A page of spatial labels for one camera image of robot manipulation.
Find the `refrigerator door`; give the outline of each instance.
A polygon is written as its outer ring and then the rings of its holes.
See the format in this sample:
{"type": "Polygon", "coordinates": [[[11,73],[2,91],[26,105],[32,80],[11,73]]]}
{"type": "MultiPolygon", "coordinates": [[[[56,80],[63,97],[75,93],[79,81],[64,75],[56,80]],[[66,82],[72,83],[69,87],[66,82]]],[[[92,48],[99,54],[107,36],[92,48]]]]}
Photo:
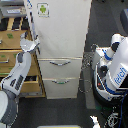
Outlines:
{"type": "Polygon", "coordinates": [[[77,98],[79,79],[44,80],[47,99],[77,98]]]}
{"type": "MultiPolygon", "coordinates": [[[[31,5],[41,41],[38,58],[83,56],[91,0],[31,0],[31,5]]],[[[30,17],[27,2],[26,8],[30,17]]]]}

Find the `sticker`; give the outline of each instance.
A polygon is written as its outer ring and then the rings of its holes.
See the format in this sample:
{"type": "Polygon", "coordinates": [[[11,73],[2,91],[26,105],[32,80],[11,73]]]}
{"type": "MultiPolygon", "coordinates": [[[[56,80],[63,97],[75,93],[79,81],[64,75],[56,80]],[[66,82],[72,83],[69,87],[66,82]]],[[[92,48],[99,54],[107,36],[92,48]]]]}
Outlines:
{"type": "Polygon", "coordinates": [[[49,5],[47,3],[38,3],[37,9],[40,17],[49,17],[49,5]]]}
{"type": "Polygon", "coordinates": [[[17,55],[17,54],[13,54],[14,58],[16,58],[16,55],[17,55]]]}
{"type": "Polygon", "coordinates": [[[120,64],[117,67],[117,70],[112,77],[112,81],[114,85],[116,86],[116,88],[119,88],[121,86],[127,74],[128,74],[128,70],[124,67],[123,64],[120,64]]]}
{"type": "Polygon", "coordinates": [[[20,14],[20,9],[7,10],[9,14],[20,14]]]}
{"type": "Polygon", "coordinates": [[[30,0],[27,0],[27,6],[28,6],[29,9],[32,9],[32,3],[31,3],[30,0]]]}
{"type": "Polygon", "coordinates": [[[13,38],[13,35],[11,33],[8,33],[7,36],[8,36],[9,39],[13,38]]]}
{"type": "Polygon", "coordinates": [[[6,56],[5,55],[1,55],[1,58],[5,58],[6,56]]]}
{"type": "Polygon", "coordinates": [[[12,68],[8,68],[8,69],[12,69],[12,68]]]}

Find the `white refrigerator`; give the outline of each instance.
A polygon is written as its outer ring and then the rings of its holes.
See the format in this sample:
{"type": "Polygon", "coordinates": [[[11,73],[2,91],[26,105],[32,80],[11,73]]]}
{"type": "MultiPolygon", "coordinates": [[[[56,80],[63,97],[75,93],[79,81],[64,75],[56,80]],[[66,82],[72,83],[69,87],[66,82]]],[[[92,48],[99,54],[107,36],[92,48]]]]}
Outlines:
{"type": "Polygon", "coordinates": [[[48,99],[77,98],[92,0],[24,0],[48,99]]]}

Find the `drawer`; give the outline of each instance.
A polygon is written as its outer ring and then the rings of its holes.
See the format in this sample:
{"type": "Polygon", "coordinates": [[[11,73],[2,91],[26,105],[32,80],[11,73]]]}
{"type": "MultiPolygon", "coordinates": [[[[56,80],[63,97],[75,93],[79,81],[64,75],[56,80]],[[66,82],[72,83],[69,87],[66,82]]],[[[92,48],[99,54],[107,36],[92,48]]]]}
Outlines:
{"type": "Polygon", "coordinates": [[[79,77],[82,58],[80,59],[59,59],[59,60],[38,60],[43,78],[67,78],[79,77]]]}
{"type": "MultiPolygon", "coordinates": [[[[10,71],[13,69],[12,66],[10,67],[0,67],[0,77],[6,77],[10,71]]],[[[34,76],[34,75],[38,75],[38,70],[37,70],[37,66],[36,65],[32,65],[30,67],[30,70],[28,72],[28,76],[34,76]]]]}
{"type": "Polygon", "coordinates": [[[0,49],[21,49],[20,47],[20,35],[26,31],[0,31],[0,49]]]}
{"type": "Polygon", "coordinates": [[[16,62],[16,55],[22,50],[0,50],[0,66],[14,66],[16,62]]]}
{"type": "Polygon", "coordinates": [[[77,98],[79,79],[43,80],[47,99],[77,98]]]}
{"type": "Polygon", "coordinates": [[[40,86],[39,86],[39,77],[36,77],[36,80],[34,81],[25,81],[22,88],[21,93],[31,93],[31,92],[40,92],[40,86]]]}
{"type": "MultiPolygon", "coordinates": [[[[1,11],[2,11],[2,14],[4,17],[25,17],[26,16],[26,11],[22,11],[24,9],[24,6],[14,6],[17,1],[15,2],[14,0],[4,0],[7,4],[11,1],[13,1],[13,6],[3,6],[3,7],[0,7],[1,11]],[[17,12],[15,13],[9,13],[8,10],[17,10],[17,12]]],[[[18,3],[20,5],[23,4],[23,0],[22,1],[19,1],[18,0],[18,3]]]]}

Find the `floor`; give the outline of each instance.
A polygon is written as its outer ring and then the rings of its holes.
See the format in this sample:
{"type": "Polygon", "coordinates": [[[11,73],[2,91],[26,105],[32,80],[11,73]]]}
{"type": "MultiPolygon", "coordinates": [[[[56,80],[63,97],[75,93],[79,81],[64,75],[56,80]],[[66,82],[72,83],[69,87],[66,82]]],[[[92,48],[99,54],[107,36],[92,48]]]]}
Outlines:
{"type": "MultiPolygon", "coordinates": [[[[120,23],[120,12],[125,8],[128,8],[127,0],[124,3],[120,0],[105,0],[104,3],[102,0],[92,0],[85,57],[92,56],[92,44],[106,47],[110,46],[114,33],[126,36],[120,23]]],[[[92,89],[90,90],[89,81],[91,81],[90,67],[87,62],[83,64],[81,71],[79,84],[81,91],[78,91],[77,99],[21,98],[18,117],[13,128],[37,128],[45,125],[79,125],[83,128],[92,128],[93,122],[90,118],[92,115],[98,117],[99,124],[103,128],[106,120],[101,115],[100,104],[95,100],[92,89]]]]}

